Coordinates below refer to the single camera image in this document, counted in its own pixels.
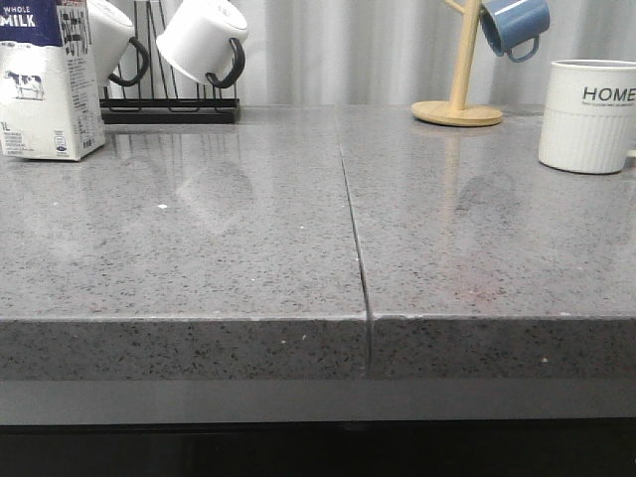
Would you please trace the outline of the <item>white HOME mug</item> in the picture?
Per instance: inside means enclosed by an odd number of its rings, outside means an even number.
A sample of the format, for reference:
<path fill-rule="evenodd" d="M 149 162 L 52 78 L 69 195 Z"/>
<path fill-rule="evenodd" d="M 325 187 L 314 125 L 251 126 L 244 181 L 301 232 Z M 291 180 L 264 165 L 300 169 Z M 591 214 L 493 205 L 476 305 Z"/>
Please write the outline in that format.
<path fill-rule="evenodd" d="M 633 62 L 551 63 L 538 154 L 542 164 L 573 173 L 617 173 L 634 137 Z"/>

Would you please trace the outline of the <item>whole milk carton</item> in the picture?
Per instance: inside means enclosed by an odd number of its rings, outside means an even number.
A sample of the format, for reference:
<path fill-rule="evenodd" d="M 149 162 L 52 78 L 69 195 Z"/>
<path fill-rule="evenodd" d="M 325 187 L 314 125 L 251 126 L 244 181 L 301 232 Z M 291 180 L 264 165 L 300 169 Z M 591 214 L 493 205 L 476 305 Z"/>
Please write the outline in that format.
<path fill-rule="evenodd" d="M 79 161 L 105 144 L 84 1 L 1 3 L 1 152 Z"/>

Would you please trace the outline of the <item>wooden mug tree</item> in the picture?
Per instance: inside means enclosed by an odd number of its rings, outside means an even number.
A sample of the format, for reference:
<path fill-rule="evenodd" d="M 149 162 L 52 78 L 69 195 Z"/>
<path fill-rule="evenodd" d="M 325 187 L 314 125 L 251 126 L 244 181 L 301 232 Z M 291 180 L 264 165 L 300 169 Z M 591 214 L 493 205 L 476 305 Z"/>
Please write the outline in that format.
<path fill-rule="evenodd" d="M 465 1 L 459 4 L 445 1 L 445 4 L 462 16 L 450 96 L 446 101 L 416 102 L 410 107 L 411 113 L 416 119 L 445 126 L 485 127 L 499 124 L 503 119 L 499 109 L 466 102 L 482 2 Z"/>

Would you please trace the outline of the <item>blue enamel mug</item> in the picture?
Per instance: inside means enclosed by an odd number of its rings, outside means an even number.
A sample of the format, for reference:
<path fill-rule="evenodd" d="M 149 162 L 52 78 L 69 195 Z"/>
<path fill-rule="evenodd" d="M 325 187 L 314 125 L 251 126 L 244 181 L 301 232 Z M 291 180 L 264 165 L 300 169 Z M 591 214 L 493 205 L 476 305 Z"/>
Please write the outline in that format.
<path fill-rule="evenodd" d="M 536 54 L 541 34 L 551 24 L 545 0 L 497 0 L 483 3 L 481 28 L 493 53 L 522 63 Z"/>

